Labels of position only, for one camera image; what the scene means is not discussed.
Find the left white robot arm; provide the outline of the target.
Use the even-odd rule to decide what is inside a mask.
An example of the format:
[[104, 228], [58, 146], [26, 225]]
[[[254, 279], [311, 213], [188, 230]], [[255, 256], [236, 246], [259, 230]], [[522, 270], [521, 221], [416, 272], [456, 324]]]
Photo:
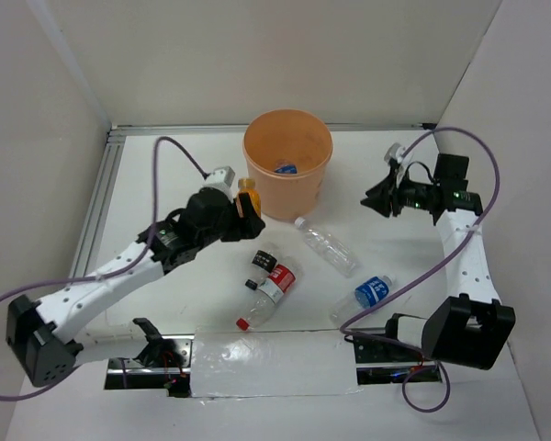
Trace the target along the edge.
[[84, 351], [77, 336], [101, 312], [131, 292], [193, 261], [216, 241], [251, 240], [265, 224], [254, 190], [229, 198], [203, 187], [185, 207], [155, 221], [123, 252], [87, 277], [60, 284], [60, 290], [31, 300], [22, 294], [7, 310], [6, 342], [35, 387], [69, 375]]

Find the orange juice bottle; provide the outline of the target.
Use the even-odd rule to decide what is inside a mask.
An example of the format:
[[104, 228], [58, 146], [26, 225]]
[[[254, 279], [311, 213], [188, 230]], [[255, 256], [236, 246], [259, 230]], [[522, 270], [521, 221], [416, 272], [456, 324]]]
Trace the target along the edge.
[[238, 188], [239, 188], [239, 191], [237, 193], [235, 202], [236, 202], [236, 207], [237, 207], [239, 216], [241, 218], [244, 216], [241, 197], [242, 195], [247, 195], [251, 201], [251, 204], [253, 206], [253, 209], [256, 215], [260, 217], [261, 216], [261, 198], [259, 193], [256, 190], [255, 180], [250, 177], [240, 178], [238, 180]]

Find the black label bottle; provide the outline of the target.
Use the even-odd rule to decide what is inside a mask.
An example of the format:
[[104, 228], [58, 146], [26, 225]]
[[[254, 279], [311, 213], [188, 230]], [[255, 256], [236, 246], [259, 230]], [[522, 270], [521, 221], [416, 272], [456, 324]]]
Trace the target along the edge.
[[271, 242], [261, 244], [252, 256], [244, 285], [251, 290], [256, 290], [274, 270], [279, 257], [278, 245]]

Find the clear bottle white cap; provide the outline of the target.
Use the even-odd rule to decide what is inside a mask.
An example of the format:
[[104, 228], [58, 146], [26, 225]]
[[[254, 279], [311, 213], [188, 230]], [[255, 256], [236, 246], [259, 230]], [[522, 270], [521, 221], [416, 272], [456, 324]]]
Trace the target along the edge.
[[296, 218], [294, 226], [300, 232], [304, 243], [314, 253], [341, 275], [352, 275], [357, 267], [357, 258], [347, 245], [303, 217]]

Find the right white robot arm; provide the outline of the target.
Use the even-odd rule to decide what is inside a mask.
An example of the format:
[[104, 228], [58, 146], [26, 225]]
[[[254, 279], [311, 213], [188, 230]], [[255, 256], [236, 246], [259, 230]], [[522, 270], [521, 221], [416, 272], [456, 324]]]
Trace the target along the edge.
[[489, 370], [515, 325], [513, 308], [494, 288], [478, 223], [484, 210], [479, 194], [467, 189], [465, 156], [441, 153], [428, 183], [410, 179], [413, 163], [399, 145], [386, 154], [389, 173], [365, 193], [362, 205], [384, 217], [405, 208], [433, 217], [444, 255], [446, 294], [427, 319], [396, 313], [387, 322], [382, 348], [393, 360], [417, 348], [428, 359]]

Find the crushed blue cap bottle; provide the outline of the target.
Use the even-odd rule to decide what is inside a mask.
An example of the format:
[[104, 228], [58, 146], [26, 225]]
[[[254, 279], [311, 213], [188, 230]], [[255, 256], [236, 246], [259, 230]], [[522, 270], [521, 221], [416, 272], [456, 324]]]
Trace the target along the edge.
[[295, 175], [298, 169], [292, 162], [281, 160], [275, 164], [274, 172], [280, 175]]

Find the blue label water bottle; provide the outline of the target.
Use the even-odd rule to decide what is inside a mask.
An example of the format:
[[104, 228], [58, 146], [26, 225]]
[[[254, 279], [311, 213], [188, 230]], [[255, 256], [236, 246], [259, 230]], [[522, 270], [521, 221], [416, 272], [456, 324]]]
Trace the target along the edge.
[[358, 285], [332, 307], [330, 319], [336, 327], [386, 298], [394, 285], [394, 277], [375, 276]]

